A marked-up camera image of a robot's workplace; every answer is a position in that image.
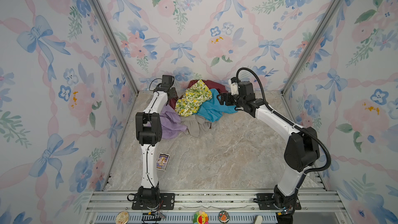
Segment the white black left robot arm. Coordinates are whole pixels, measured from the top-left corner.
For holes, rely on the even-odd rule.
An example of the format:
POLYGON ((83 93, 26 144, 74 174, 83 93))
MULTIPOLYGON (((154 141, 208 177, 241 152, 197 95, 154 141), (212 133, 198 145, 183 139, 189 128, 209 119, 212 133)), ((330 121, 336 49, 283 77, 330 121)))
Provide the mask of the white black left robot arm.
POLYGON ((161 82, 153 89, 152 99, 148 106, 135 116, 136 139, 141 146, 143 155, 141 187, 144 189, 153 189, 159 186, 157 143, 162 139, 160 114, 174 89, 174 76, 163 75, 161 82))

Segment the maroon cloth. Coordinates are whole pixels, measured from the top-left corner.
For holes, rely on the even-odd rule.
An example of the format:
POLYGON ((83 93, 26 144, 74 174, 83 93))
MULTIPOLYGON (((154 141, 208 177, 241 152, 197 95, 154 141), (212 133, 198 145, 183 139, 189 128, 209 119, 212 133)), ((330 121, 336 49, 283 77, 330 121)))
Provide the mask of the maroon cloth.
MULTIPOLYGON (((196 84, 198 82, 198 80, 191 80, 188 85, 187 85, 187 89, 191 88, 194 84, 196 84)), ((203 82, 205 83, 205 85, 209 88, 209 89, 216 89, 218 91, 218 93, 225 93, 228 92, 226 87, 220 83, 211 81, 211 80, 203 80, 203 82)), ((181 96, 177 96, 174 98, 169 99, 168 101, 168 105, 170 105, 170 107, 172 107, 173 109, 175 109, 176 107, 176 103, 178 100, 183 98, 183 94, 181 96)))

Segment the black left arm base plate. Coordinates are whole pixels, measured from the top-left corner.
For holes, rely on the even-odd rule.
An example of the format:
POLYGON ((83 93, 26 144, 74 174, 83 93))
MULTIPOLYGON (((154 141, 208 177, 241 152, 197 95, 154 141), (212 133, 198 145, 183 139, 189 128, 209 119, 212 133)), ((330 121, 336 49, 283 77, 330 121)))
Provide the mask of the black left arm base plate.
POLYGON ((173 210, 175 196, 174 193, 155 194, 154 198, 129 194, 127 195, 127 200, 132 203, 132 210, 173 210))

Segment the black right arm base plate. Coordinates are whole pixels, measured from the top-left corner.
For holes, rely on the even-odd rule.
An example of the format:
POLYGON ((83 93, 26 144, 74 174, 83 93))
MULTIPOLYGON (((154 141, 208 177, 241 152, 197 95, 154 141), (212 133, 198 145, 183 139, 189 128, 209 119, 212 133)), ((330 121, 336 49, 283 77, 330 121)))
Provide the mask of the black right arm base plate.
POLYGON ((260 210, 288 212, 302 209, 296 195, 285 197, 279 194, 258 193, 253 199, 253 202, 258 204, 260 210))

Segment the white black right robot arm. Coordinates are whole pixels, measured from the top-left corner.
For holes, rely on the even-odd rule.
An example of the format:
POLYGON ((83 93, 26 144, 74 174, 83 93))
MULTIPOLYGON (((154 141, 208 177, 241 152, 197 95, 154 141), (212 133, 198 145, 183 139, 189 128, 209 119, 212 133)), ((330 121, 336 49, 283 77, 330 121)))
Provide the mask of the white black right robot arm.
POLYGON ((303 128, 292 123, 273 109, 265 99, 257 98, 249 81, 230 81, 231 92, 221 93, 217 100, 221 105, 234 106, 252 117, 264 122, 287 141, 284 152, 286 169, 280 182, 275 186, 273 198, 264 203, 273 204, 285 212, 297 204, 298 190, 315 161, 320 157, 319 144, 313 138, 313 128, 303 128))

